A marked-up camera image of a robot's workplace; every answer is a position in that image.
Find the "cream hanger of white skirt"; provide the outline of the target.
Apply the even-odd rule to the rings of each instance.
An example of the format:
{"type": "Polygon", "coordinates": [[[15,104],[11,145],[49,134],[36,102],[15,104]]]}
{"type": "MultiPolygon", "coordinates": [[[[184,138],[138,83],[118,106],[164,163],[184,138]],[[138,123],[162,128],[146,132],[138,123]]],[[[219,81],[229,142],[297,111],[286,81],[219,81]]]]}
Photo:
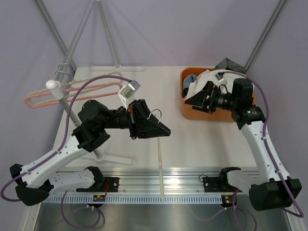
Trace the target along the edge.
{"type": "MultiPolygon", "coordinates": [[[[151,115],[154,115],[158,118],[158,122],[160,122],[162,118],[162,112],[160,109],[156,108],[150,112],[148,119],[150,119],[151,115]]],[[[161,143],[160,137],[157,137],[157,154],[158,154],[158,173],[159,173],[159,186],[160,186],[160,194],[161,194],[161,201],[165,201],[165,192],[164,192],[164,178],[163,178],[163,166],[162,166],[162,153],[161,153],[161,143]]]]}

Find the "blue denim skirt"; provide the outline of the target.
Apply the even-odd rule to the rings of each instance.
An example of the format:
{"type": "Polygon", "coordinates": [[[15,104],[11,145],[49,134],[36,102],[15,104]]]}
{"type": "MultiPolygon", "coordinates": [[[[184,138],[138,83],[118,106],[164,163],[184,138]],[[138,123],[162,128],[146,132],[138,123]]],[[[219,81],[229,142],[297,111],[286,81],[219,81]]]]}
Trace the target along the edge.
{"type": "Polygon", "coordinates": [[[186,99],[187,97],[190,98],[194,95],[195,89],[198,83],[197,75],[190,74],[188,75],[182,83],[182,92],[181,96],[183,99],[186,99]]]}

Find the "white pleated skirt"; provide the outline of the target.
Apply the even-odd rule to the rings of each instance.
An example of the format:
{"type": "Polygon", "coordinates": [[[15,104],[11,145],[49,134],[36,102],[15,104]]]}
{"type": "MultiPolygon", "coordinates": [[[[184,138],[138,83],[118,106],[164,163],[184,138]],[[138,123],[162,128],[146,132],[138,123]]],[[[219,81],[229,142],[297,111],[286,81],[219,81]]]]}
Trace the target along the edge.
{"type": "Polygon", "coordinates": [[[242,73],[236,74],[234,71],[231,71],[231,70],[224,70],[224,69],[213,70],[213,71],[206,70],[206,71],[203,71],[201,74],[197,75],[198,83],[197,83],[194,94],[199,92],[208,81],[212,81],[212,82],[214,82],[214,84],[216,84],[218,86],[218,80],[215,77],[215,74],[217,72],[225,72],[224,77],[228,81],[227,88],[228,88],[229,92],[232,91],[233,82],[234,82],[235,79],[245,78],[244,74],[242,74],[242,73]]]}

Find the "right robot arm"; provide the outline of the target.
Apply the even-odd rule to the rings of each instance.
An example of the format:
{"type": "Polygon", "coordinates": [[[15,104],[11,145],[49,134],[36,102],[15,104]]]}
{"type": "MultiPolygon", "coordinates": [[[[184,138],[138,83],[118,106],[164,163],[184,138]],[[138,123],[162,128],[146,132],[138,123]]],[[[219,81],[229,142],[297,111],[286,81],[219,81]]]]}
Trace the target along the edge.
{"type": "Polygon", "coordinates": [[[283,167],[267,130],[262,110],[253,103],[253,84],[247,78],[237,78],[231,92],[223,92],[212,81],[185,100],[194,110],[212,114],[216,109],[231,112],[238,129],[249,144],[258,168],[258,178],[244,173],[239,167],[223,168],[218,184],[222,190],[231,188],[248,195],[256,211],[282,208],[295,204],[302,189],[300,180],[293,179],[283,167]]]}

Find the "pink hanger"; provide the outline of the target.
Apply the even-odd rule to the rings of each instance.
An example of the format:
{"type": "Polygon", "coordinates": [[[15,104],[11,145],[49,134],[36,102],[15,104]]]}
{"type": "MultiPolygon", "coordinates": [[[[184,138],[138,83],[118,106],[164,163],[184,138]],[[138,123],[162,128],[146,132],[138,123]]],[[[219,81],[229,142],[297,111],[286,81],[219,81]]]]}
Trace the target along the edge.
{"type": "MultiPolygon", "coordinates": [[[[96,99],[100,97],[107,97],[118,94],[119,90],[123,87],[122,81],[119,82],[107,82],[107,83],[101,83],[101,84],[93,84],[93,85],[87,85],[77,96],[76,101],[82,101],[82,100],[89,100],[89,99],[96,99]],[[96,93],[94,92],[98,90],[107,89],[109,87],[117,86],[118,90],[116,91],[110,91],[107,93],[96,93]]],[[[64,99],[67,102],[71,102],[73,97],[76,95],[77,91],[80,89],[80,87],[69,87],[68,89],[63,89],[62,93],[64,95],[64,99]]],[[[49,89],[42,89],[39,91],[34,91],[29,93],[23,100],[24,104],[30,108],[30,109],[36,109],[36,108],[42,108],[47,107],[51,105],[59,104],[58,100],[53,97],[52,99],[46,100],[46,101],[40,101],[35,102],[35,99],[43,98],[47,96],[52,96],[52,93],[49,89]]]]}

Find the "grey pleated skirt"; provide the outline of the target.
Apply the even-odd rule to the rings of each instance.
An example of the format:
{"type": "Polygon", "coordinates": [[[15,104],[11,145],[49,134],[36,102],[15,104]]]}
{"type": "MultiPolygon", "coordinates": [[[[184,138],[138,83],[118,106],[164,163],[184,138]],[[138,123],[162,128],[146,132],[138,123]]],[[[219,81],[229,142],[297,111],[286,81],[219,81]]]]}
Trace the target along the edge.
{"type": "Polygon", "coordinates": [[[219,69],[224,69],[224,70],[231,70],[235,72],[239,72],[242,74],[246,74],[247,70],[240,64],[232,61],[229,58],[224,58],[220,63],[218,63],[215,67],[214,70],[219,70],[219,69]]]}

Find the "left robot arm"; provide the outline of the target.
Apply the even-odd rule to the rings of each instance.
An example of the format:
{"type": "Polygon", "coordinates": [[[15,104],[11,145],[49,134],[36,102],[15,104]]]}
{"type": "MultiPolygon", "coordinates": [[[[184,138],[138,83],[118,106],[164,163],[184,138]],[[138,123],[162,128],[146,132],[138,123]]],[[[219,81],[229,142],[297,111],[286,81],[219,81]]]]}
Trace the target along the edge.
{"type": "Polygon", "coordinates": [[[113,110],[96,100],[89,100],[83,104],[78,117],[81,125],[71,135],[65,134],[58,148],[28,165],[10,167],[11,177],[17,184],[17,202],[32,206],[53,193],[105,191],[105,178],[98,167],[90,166],[71,173],[60,173],[59,170],[103,145],[110,138],[107,129],[128,129],[133,140],[171,134],[171,130],[150,112],[144,99],[134,100],[128,108],[121,106],[113,110]]]}

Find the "cream plastic hanger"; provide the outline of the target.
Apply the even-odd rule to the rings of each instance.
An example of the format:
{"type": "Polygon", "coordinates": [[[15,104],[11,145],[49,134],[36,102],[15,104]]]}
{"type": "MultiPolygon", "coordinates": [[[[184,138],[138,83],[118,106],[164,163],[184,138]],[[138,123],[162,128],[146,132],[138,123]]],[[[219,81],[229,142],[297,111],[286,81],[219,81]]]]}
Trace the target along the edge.
{"type": "MultiPolygon", "coordinates": [[[[87,81],[90,81],[94,77],[89,77],[86,79],[82,80],[73,80],[71,82],[65,83],[65,84],[60,84],[60,89],[62,93],[67,93],[69,92],[70,94],[64,95],[64,98],[67,99],[68,102],[71,102],[72,97],[76,94],[76,92],[80,89],[80,87],[74,87],[74,85],[77,84],[84,84],[87,81]]],[[[92,91],[100,90],[103,88],[107,88],[110,86],[118,86],[119,89],[121,89],[123,80],[119,80],[118,82],[107,82],[107,83],[101,83],[101,84],[93,84],[93,85],[87,85],[79,95],[89,93],[92,91]]],[[[104,94],[97,94],[97,95],[91,95],[91,96],[85,96],[85,97],[77,97],[76,101],[80,100],[85,100],[85,99],[94,99],[94,98],[100,98],[100,97],[105,97],[105,96],[111,96],[117,94],[118,91],[114,92],[109,92],[109,93],[104,93],[104,94]]],[[[39,91],[34,91],[29,93],[25,98],[24,98],[24,103],[28,104],[30,108],[37,108],[37,107],[43,107],[43,104],[57,104],[56,99],[55,100],[47,100],[43,101],[40,103],[33,103],[32,98],[41,98],[44,96],[52,95],[49,89],[42,89],[39,91]]]]}

